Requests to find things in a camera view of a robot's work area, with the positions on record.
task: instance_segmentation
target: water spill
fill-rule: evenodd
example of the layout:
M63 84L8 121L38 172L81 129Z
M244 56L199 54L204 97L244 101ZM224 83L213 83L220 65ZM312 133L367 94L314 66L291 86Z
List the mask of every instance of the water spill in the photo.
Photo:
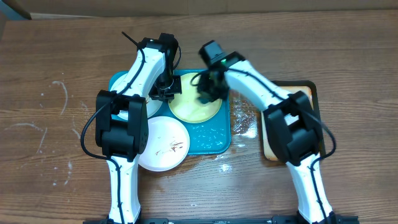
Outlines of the water spill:
M218 169L220 173L227 173L227 172L232 172L232 166L228 164L223 164L220 166Z
M241 94L232 94L233 101L233 145L244 147L245 139L254 139L258 134L256 110L251 103Z
M222 158L224 158L224 156L222 156L222 155L217 155L216 159L214 159L214 160L219 160L219 159L222 159Z

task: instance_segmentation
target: white paper plate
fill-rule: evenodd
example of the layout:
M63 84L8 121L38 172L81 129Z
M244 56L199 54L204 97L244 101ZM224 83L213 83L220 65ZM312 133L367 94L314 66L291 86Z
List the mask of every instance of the white paper plate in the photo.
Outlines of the white paper plate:
M138 164L151 171L178 166L187 156L190 138L184 125L174 118L159 116L148 120L147 147Z
M190 84L191 79L197 73L188 73L181 76L182 94L174 95L174 100L169 103L170 110L180 120L188 123L201 123L209 120L221 108L222 100L202 104L198 101L197 88ZM199 77L194 79L193 84L198 83Z

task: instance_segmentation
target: blue tray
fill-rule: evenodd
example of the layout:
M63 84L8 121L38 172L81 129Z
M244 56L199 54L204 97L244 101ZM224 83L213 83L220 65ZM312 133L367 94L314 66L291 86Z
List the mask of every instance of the blue tray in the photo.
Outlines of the blue tray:
M201 72L202 70L175 70L175 75L184 75L192 72ZM113 83L127 71L116 73L109 81L109 89ZM229 100L224 100L220 110L214 117L208 121L191 124L184 122L174 116L168 103L163 103L160 109L151 117L168 116L179 120L188 130L190 136L189 156L220 154L225 152L231 144L231 121L229 117ZM113 119L122 120L116 115Z

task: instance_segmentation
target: black cord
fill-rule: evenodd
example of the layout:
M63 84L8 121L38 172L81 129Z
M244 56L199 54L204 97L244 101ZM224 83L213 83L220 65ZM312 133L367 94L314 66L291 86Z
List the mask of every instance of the black cord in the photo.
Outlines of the black cord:
M197 73L196 75L194 75L194 76L191 78L191 82L190 82L191 86L198 86L198 85L199 85L199 82L198 82L198 84L193 84L193 81L194 81L196 78L198 78L200 75L203 75L203 74L206 73L206 72L210 72L210 71L209 71L209 70L204 70L204 71L201 71L201 72Z
M93 153L89 152L85 146L85 135L86 135L87 129L90 126L90 124L94 121L94 119L97 117L98 113L100 113L100 111L102 111L106 106L109 106L111 103L113 103L113 101L117 97L121 96L124 92L126 92L130 88L131 84L136 80L136 78L138 77L138 74L141 72L141 70L145 64L145 54L144 54L144 51L138 46L138 43L135 40L133 40L131 37L129 37L125 32L122 32L122 34L125 37L127 37L141 51L141 54L142 54L141 64L140 64L136 74L133 76L131 81L124 87L124 89L122 91L120 91L118 94L116 94L116 96L111 101L109 101L104 106L102 106L100 109L98 109L98 111L96 111L91 116L91 118L87 121L85 127L83 128L83 131L81 132L80 145L81 145L81 148L83 149L83 151L87 155L94 157L96 159L103 159L103 160L111 161L115 165L117 175L118 175L118 208L119 208L119 213L120 213L120 218L121 218L122 224L124 224L123 210L122 210L122 203L121 203L121 194L120 194L120 188L121 188L120 168L121 167L119 167L118 163L114 159L112 159L110 157L106 157L106 156L99 156L99 155L93 154Z
M178 60L173 67L173 70L175 70L177 68L177 66L180 64L180 60L181 60L181 47L180 46L178 46L178 51L180 52L180 56L178 57Z
M269 88L269 86L267 86L264 82L262 82L258 77L254 76L253 74L251 74L251 73L249 73L249 72L242 71L242 70L234 69L234 68L228 68L228 70L230 70L230 71L232 71L232 72L242 73L242 74L245 74L245 75L247 75L247 76L249 76L249 77L255 79L255 80L258 81L267 91L269 91L269 92L272 94L272 96L274 96L274 97L276 97L276 98L278 98L278 99L280 99L280 100L285 100L283 97L279 96L276 92L272 91L271 88ZM199 75L200 75L200 74L198 73L197 75L195 75L195 76L191 79L191 85L192 85L192 80L195 79L195 78L196 78L197 76L199 76ZM320 198L319 192L318 192L317 183L316 183L316 181L315 181L315 174L314 174L314 171L315 171L315 170L314 170L313 167L314 167L314 165L315 165L317 162L319 162L319 161L321 161L321 160L324 160L324 159L326 159L327 157L331 156L333 153L335 153L335 151L336 151L336 138L335 138L335 136L333 135L333 133L329 130L328 126L325 125L322 121L320 121L319 119L317 119L316 117L314 117L312 114L310 114L310 113L304 111L303 109L301 109L301 108L299 108L299 107L296 107L296 108L297 108L298 110L300 110L302 113L305 113L307 116L309 116L309 117L310 117L311 119L313 119L315 122L317 122L317 123L326 131L326 133L329 135L329 137L330 137L330 139L331 139L331 141L332 141L332 143L333 143L332 150L331 150L329 153L327 153L326 155L320 156L319 158L315 159L315 160L311 163L311 166L309 167L310 172L311 172L311 178L312 178L313 187L314 187L314 189L315 189L315 195L317 196L317 200L318 200L317 202L319 203L319 206L320 206L320 208L321 208L323 217L324 217L324 219L325 219L325 223L328 224L328 219L327 219L327 217L326 217L326 212L325 212L325 209L323 208L322 201L321 201L321 198Z

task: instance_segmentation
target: wood grain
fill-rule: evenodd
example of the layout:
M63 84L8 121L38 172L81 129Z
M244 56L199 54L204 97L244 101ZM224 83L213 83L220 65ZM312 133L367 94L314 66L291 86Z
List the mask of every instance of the wood grain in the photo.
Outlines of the wood grain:
M82 152L73 129L81 131L98 91L135 60L123 30L136 40L175 34L180 68L203 68L198 49L215 39L271 80L313 81L338 141L322 163L335 212L359 215L361 223L398 223L397 26L398 11L7 22L0 42L0 220L81 223L108 214L108 167ZM62 114L65 92L53 81L67 89ZM262 155L259 113L237 93L230 100L233 140L224 154L188 157L168 172L139 170L143 217L295 213L288 170ZM94 128L86 141L101 153Z
M171 16L254 12L308 12L397 9L395 0L3 0L18 3L29 13L76 16Z

